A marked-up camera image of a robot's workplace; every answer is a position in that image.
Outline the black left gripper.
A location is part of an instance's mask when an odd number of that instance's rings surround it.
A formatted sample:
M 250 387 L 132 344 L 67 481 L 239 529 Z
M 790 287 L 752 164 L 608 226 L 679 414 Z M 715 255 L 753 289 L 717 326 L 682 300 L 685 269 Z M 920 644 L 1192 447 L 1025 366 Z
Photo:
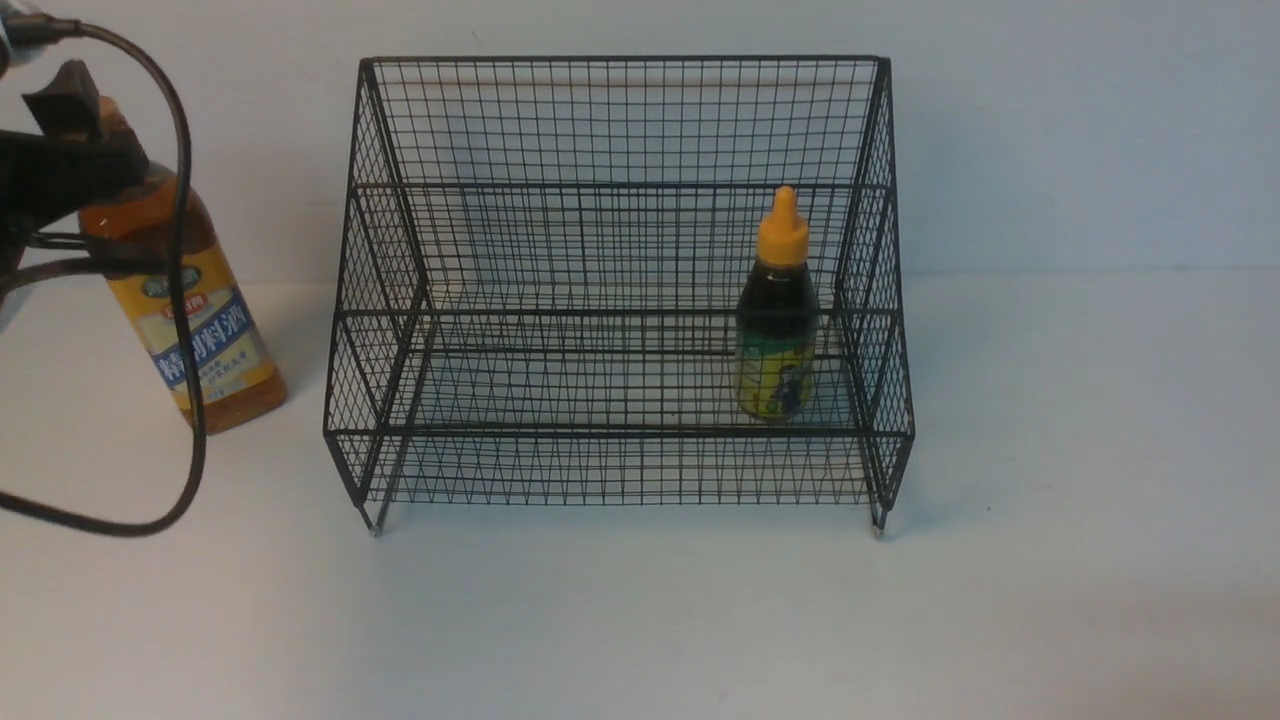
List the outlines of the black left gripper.
M 84 61 L 64 61 L 49 85 L 22 99 L 41 133 L 3 132 L 3 290 L 74 275 L 165 272 L 165 252 L 79 232 L 40 231 L 142 184 L 150 165 L 134 136 L 108 132 L 102 96 Z M 76 256 L 20 269 L 28 247 Z

